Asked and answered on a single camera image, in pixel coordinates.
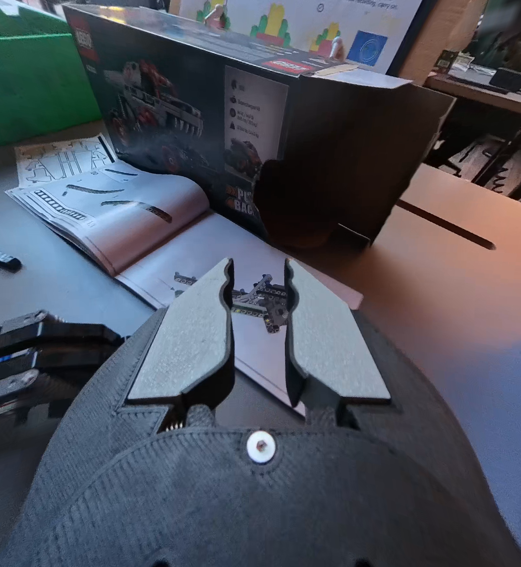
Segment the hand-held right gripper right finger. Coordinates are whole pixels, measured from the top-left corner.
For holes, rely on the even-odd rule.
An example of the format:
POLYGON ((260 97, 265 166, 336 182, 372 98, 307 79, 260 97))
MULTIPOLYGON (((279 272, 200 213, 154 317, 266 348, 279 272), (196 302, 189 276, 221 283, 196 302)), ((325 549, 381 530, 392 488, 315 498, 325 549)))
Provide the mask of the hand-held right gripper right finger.
POLYGON ((391 403, 349 304, 295 259, 285 260, 285 289, 285 385, 291 406, 391 403))

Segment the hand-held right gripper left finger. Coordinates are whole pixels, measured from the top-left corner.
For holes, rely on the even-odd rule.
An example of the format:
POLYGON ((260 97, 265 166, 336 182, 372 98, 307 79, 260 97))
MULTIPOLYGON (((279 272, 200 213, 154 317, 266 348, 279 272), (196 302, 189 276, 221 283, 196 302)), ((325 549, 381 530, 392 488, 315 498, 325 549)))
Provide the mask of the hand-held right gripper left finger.
POLYGON ((166 309, 127 395, 129 405, 214 410, 235 383, 234 263, 224 258, 166 309))

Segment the open lego instruction booklet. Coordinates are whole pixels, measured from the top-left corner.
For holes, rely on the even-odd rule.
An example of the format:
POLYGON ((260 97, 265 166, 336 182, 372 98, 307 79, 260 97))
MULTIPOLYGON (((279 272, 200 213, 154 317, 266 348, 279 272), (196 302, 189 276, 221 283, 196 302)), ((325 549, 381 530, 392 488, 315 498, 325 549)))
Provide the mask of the open lego instruction booklet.
MULTIPOLYGON (((121 182, 96 172, 6 193, 160 311, 158 326, 175 299, 222 259, 232 259, 235 370, 292 407, 285 385, 285 260, 298 259, 214 213, 189 179, 143 172, 125 177, 121 182)), ((360 294, 298 262, 350 309, 358 307, 360 294)), ((173 405, 127 404, 135 377, 126 407, 168 406, 182 419, 187 410, 173 405)))

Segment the black lego assembly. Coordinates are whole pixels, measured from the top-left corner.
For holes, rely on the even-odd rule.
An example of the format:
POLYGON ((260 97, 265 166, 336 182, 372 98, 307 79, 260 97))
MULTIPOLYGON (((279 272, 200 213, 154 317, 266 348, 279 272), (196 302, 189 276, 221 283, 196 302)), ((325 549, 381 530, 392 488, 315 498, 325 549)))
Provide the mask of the black lego assembly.
POLYGON ((41 309, 0 324, 0 419, 27 421, 48 405, 62 418, 94 373, 124 344, 103 324, 66 322, 41 309))

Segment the black lego set box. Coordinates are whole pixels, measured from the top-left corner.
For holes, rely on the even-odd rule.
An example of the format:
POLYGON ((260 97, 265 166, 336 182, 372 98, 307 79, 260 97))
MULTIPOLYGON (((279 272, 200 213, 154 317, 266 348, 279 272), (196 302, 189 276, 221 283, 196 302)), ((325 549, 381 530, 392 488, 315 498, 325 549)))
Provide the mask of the black lego set box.
POLYGON ((342 225, 373 242, 455 99, 394 76, 146 7, 65 4, 120 159, 196 181, 274 243, 342 225))

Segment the white sticker sheet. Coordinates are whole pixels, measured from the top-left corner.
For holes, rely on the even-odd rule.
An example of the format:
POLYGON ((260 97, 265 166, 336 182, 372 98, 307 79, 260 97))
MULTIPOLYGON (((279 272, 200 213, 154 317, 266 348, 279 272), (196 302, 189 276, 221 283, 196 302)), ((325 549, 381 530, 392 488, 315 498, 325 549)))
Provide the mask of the white sticker sheet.
POLYGON ((14 148, 18 187, 29 188, 88 173, 116 160, 103 134, 14 148))

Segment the black moulded tray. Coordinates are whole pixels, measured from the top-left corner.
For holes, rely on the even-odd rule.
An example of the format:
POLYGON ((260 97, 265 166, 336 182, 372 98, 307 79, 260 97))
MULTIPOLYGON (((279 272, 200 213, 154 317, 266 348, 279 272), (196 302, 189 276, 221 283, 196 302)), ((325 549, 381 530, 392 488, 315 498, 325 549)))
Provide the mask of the black moulded tray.
MULTIPOLYGON (((482 123, 450 123, 445 134, 441 136, 441 146, 430 151, 425 163, 435 168, 451 168, 454 170, 454 176, 461 177, 462 169, 450 161, 451 157, 469 146, 475 148, 477 138, 486 135, 487 132, 486 124, 482 123)), ((492 153, 486 155, 487 161, 477 171, 471 182, 481 187, 486 186, 490 180, 496 178, 505 169, 506 163, 520 147, 521 126, 513 136, 506 138, 492 153)), ((509 197, 517 201, 521 199, 521 182, 512 190, 509 197)))

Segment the wooden background table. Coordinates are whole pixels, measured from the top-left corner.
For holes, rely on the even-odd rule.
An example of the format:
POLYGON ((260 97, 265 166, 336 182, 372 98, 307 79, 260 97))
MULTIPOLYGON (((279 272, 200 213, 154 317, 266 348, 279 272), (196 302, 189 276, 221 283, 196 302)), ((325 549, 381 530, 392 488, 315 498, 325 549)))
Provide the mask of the wooden background table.
POLYGON ((430 73, 424 86, 474 102, 491 105, 521 115, 521 91, 501 93, 487 89, 490 77, 478 69, 452 70, 448 74, 430 73))

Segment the green plastic bin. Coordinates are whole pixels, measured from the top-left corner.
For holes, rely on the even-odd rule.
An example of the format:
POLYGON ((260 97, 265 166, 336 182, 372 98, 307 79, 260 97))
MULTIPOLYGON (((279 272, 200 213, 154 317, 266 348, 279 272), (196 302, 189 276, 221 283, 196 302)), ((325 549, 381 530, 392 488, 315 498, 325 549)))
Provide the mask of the green plastic bin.
POLYGON ((100 119, 66 20, 0 1, 0 146, 100 119))

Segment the printed instruction poster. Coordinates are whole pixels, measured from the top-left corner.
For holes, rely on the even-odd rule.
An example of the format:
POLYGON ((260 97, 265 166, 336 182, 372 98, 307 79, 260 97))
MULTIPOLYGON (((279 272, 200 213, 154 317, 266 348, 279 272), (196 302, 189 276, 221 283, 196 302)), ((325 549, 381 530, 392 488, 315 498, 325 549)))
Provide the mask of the printed instruction poster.
POLYGON ((225 28, 329 57, 342 40, 347 60, 381 74, 390 67, 413 32, 426 1, 170 1, 169 12, 204 23, 217 6, 225 28))

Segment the wooden post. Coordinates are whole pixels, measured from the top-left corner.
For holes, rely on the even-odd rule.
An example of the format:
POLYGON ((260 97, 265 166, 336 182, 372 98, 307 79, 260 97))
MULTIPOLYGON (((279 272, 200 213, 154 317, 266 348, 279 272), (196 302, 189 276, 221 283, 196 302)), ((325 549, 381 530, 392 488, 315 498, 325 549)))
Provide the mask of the wooden post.
POLYGON ((487 1, 437 1, 396 76, 423 85, 445 50, 462 51, 487 1))

